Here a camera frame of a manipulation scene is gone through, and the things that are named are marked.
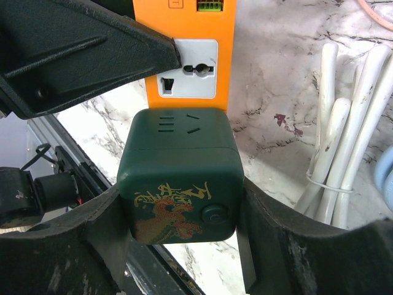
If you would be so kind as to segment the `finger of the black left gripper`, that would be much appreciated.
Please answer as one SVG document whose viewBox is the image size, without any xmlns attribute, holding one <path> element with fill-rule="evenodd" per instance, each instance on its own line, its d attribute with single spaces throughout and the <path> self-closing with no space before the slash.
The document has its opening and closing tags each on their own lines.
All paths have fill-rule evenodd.
<svg viewBox="0 0 393 295">
<path fill-rule="evenodd" d="M 133 1 L 1 0 L 2 117 L 54 114 L 181 64 Z"/>
</svg>

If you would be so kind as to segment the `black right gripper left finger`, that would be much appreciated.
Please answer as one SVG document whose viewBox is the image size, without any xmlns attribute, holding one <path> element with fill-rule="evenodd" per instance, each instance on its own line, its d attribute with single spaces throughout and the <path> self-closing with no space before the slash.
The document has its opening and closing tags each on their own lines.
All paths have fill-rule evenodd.
<svg viewBox="0 0 393 295">
<path fill-rule="evenodd" d="M 1 235 L 1 294 L 117 294 L 131 235 L 117 186 L 26 232 Z"/>
</svg>

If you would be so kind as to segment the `orange power strip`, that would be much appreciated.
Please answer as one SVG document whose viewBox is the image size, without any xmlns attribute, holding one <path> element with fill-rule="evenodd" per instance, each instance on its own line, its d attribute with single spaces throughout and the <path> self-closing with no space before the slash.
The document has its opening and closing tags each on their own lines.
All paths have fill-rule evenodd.
<svg viewBox="0 0 393 295">
<path fill-rule="evenodd" d="M 145 79 L 150 108 L 228 108 L 236 1 L 134 1 L 136 21 L 171 38 L 181 67 Z"/>
</svg>

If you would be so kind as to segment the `dark green plug adapter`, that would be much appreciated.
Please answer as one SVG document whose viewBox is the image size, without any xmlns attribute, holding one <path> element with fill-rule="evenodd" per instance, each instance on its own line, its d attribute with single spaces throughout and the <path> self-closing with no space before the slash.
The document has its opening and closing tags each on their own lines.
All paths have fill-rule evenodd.
<svg viewBox="0 0 393 295">
<path fill-rule="evenodd" d="M 117 185 L 131 234 L 141 243 L 230 238 L 244 172 L 226 113 L 216 108 L 139 111 Z"/>
</svg>

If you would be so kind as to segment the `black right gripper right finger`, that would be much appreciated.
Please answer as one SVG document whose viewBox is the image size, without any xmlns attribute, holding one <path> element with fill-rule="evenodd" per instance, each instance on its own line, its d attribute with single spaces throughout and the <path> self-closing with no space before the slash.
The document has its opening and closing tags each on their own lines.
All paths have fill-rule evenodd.
<svg viewBox="0 0 393 295">
<path fill-rule="evenodd" d="M 237 239 L 247 294 L 391 294 L 392 221 L 317 222 L 244 182 Z"/>
</svg>

